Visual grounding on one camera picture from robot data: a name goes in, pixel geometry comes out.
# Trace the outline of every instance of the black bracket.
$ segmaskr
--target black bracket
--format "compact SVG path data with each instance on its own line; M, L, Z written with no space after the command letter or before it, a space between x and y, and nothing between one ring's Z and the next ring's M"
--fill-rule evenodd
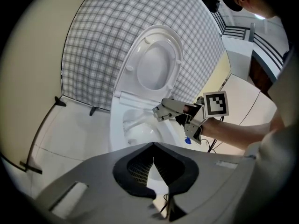
M55 96L55 105L66 107L66 103L61 101L57 96Z
M24 163L24 162L22 162L22 161L20 161L20 165L23 166L23 167L26 168L26 169L29 169L29 170L31 170L31 171L33 171L33 172L38 173L38 174L43 174L43 171L42 171L42 170L40 170L40 169L38 169L38 168L35 168L35 167L32 167L32 166L30 166L30 165L28 165L28 164L26 164L26 163Z
M92 116L96 109L97 109L97 107L93 106L92 109L89 112L89 116Z

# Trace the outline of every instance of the toilet bowl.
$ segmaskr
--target toilet bowl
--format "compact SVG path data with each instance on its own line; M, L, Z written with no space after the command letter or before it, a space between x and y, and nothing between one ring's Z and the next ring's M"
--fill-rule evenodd
M148 142L180 146L170 121L158 122L152 109L170 96L182 58L182 42L169 27L154 25L138 36L114 87L110 152Z

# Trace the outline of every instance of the gray panel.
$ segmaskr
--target gray panel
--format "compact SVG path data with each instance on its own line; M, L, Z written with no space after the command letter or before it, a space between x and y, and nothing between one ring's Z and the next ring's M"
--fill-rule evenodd
M64 47L64 95L110 110L118 72L134 40L149 26L164 24L184 47L172 93L192 102L225 50L212 19L200 0L85 0Z

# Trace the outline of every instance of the metal railing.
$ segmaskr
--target metal railing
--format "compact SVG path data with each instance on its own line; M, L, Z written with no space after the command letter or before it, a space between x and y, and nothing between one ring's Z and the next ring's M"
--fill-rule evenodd
M222 35L225 35L226 37L245 40L247 30L249 30L249 41L259 46L259 48L261 48L271 58L276 66L280 70L282 69L283 56L268 41L262 38L259 34L255 33L254 25L251 25L250 28L227 26L219 11L211 14L214 17Z

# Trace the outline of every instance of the toilet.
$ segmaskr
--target toilet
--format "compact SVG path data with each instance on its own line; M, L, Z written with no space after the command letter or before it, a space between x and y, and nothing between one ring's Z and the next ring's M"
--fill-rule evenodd
M182 59L182 42L167 26L153 25L137 37L114 87L110 152L148 142L181 146L170 121L158 122L152 109L170 96Z

